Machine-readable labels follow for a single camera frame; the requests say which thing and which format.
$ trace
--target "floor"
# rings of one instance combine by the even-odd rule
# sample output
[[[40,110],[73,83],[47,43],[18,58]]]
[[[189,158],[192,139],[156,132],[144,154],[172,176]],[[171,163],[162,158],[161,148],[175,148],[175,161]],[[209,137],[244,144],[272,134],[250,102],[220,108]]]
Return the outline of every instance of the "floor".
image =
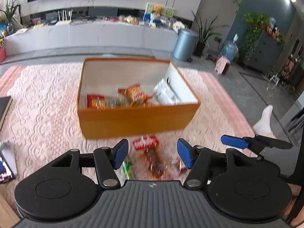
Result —
[[[281,125],[280,121],[294,105],[295,100],[293,97],[283,87],[272,89],[273,86],[271,85],[267,90],[268,82],[261,74],[251,70],[243,70],[236,64],[231,65],[229,72],[225,76],[222,76],[216,74],[213,62],[196,57],[193,57],[193,61],[189,63],[178,61],[169,52],[163,51],[127,47],[74,47],[33,51],[9,56],[4,60],[3,65],[0,66],[0,77],[12,65],[29,66],[83,62],[87,57],[99,57],[102,54],[141,55],[157,59],[171,59],[178,67],[211,72],[226,89],[251,126],[260,119],[263,109],[267,105],[273,105],[273,115],[271,117],[273,132],[277,138],[289,141],[287,133],[283,130],[284,125]]]

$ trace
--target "gray cabinet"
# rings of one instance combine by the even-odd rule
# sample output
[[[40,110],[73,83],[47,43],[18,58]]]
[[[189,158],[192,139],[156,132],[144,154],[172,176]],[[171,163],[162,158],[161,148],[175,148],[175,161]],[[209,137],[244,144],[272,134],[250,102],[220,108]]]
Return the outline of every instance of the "gray cabinet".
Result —
[[[283,47],[268,33],[264,32],[250,60],[243,60],[246,67],[268,74],[275,66]]]

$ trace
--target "pink rug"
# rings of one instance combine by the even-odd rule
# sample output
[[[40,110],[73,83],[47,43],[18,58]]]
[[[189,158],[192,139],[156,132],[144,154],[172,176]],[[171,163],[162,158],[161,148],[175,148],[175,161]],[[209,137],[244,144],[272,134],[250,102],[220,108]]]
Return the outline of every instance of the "pink rug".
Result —
[[[120,138],[83,138],[76,113],[81,67],[80,63],[28,66],[25,69],[16,66],[9,69],[0,80],[0,93],[5,95],[9,89],[7,95],[13,97],[0,132],[0,140],[14,144],[18,170],[17,180],[0,185],[0,193],[13,208],[13,191],[17,183],[46,163],[72,148],[79,148],[81,153],[91,153],[101,146],[113,147],[120,141]],[[160,141],[158,152],[165,162],[177,157],[178,138],[185,138],[192,145],[225,152],[227,147],[220,142],[223,134],[254,136],[244,116],[212,74],[189,69],[180,71],[202,105],[183,131],[156,134]],[[131,142],[140,136],[127,139]],[[146,165],[132,147],[129,157],[135,162],[137,179],[148,179]],[[84,173],[95,180],[92,169],[86,169]]]

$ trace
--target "plant pot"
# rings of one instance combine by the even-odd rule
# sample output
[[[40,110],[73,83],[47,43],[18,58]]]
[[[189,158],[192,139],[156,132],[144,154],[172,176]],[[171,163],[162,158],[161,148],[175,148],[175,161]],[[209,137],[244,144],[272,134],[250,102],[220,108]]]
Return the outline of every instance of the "plant pot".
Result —
[[[265,31],[268,30],[268,25],[266,23],[261,24],[261,27],[264,28]]]
[[[8,35],[12,35],[14,32],[15,32],[15,27],[14,27],[13,23],[8,22],[8,25],[7,25]]]
[[[203,44],[203,43],[201,43],[201,42],[198,42],[197,45],[196,45],[196,47],[195,47],[195,50],[194,50],[193,55],[198,56],[198,57],[201,57],[204,48],[205,48],[205,44]]]

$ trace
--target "potted plant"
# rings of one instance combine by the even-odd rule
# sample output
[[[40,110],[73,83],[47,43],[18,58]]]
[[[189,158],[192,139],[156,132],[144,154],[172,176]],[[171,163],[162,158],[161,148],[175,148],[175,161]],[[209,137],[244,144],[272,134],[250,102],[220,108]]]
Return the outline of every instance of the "potted plant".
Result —
[[[205,25],[203,26],[202,23],[202,19],[200,16],[200,13],[198,13],[199,15],[199,21],[197,20],[195,14],[193,13],[193,11],[191,11],[193,16],[194,16],[194,21],[197,23],[199,29],[197,30],[197,32],[199,33],[199,40],[198,43],[194,49],[194,55],[200,57],[202,55],[203,49],[205,48],[206,42],[208,40],[208,38],[210,38],[211,36],[214,35],[221,35],[220,33],[215,32],[214,30],[220,27],[227,27],[228,25],[223,25],[223,26],[213,26],[213,23],[216,21],[216,19],[218,18],[218,16],[215,17],[215,19],[213,21],[211,21],[210,25],[207,27],[207,19],[205,22]]]
[[[15,1],[16,0],[12,0],[12,4],[11,4],[11,2],[8,3],[8,0],[7,0],[5,10],[0,10],[0,11],[4,12],[4,14],[6,15],[6,19],[8,22],[7,32],[9,35],[11,35],[15,32],[15,28],[13,25],[13,16],[16,12],[17,7],[19,6],[19,4],[17,4],[17,5],[14,4]]]
[[[279,33],[278,37],[277,37],[277,41],[284,47],[285,43],[286,43],[286,38],[285,38],[284,34]]]
[[[245,59],[250,60],[255,52],[255,42],[259,39],[262,32],[269,27],[269,16],[264,13],[245,13],[243,20],[247,22],[245,33],[245,45],[243,46],[243,54]]]

